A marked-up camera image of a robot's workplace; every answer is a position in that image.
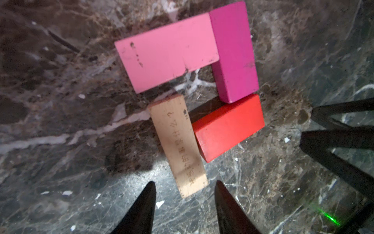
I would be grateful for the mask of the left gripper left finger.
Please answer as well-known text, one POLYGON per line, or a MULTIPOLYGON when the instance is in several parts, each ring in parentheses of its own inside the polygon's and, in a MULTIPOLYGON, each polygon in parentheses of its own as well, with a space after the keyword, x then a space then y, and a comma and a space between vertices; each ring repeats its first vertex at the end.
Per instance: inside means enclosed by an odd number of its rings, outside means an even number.
POLYGON ((156 186, 150 181, 111 234, 151 234, 156 186))

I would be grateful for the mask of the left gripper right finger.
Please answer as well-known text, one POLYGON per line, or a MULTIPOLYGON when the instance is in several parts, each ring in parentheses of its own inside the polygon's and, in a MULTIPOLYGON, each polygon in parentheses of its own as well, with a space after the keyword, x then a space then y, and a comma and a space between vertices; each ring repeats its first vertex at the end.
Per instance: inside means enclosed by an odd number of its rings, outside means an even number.
POLYGON ((260 234, 220 180, 216 181, 214 197, 220 234, 260 234))

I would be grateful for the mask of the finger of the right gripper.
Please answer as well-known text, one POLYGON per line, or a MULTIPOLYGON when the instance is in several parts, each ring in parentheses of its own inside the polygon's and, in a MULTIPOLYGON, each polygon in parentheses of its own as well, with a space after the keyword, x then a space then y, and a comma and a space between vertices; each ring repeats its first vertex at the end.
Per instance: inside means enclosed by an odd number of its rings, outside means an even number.
POLYGON ((349 129, 346 125, 331 116, 335 114, 347 114, 374 110, 374 98, 343 102, 331 105, 315 107, 311 113, 311 120, 326 129, 349 129))
POLYGON ((373 129, 302 132, 300 148, 366 198, 374 198, 373 129))

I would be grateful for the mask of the red block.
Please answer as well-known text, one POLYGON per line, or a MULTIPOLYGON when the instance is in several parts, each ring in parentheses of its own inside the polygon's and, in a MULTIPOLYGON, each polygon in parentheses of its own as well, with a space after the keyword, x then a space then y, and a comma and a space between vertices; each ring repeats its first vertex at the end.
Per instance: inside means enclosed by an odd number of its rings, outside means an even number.
POLYGON ((200 154, 209 163, 265 126, 260 97, 251 94, 192 124, 200 154))

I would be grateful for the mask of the magenta block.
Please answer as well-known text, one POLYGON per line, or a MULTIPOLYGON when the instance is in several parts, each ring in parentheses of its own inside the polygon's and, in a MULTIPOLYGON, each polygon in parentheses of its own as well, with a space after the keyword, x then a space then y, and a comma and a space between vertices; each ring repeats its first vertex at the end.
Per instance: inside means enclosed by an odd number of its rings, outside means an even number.
POLYGON ((209 13, 219 60, 213 63, 221 101, 236 102, 259 89, 254 50, 244 1, 209 13))

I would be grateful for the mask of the natural wood block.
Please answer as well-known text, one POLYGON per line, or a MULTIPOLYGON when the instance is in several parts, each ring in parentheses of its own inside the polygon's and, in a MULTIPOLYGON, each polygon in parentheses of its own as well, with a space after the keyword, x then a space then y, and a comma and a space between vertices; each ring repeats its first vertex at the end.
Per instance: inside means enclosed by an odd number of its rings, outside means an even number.
POLYGON ((148 106, 163 151, 183 199, 208 186, 206 171, 183 95, 148 106))

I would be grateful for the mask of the light pink block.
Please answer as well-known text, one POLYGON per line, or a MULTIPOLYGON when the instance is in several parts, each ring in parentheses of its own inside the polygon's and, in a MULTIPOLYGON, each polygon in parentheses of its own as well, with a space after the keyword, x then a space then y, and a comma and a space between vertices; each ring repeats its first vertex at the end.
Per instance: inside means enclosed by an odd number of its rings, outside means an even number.
POLYGON ((219 60, 208 13, 116 41, 115 47, 137 94, 219 60))

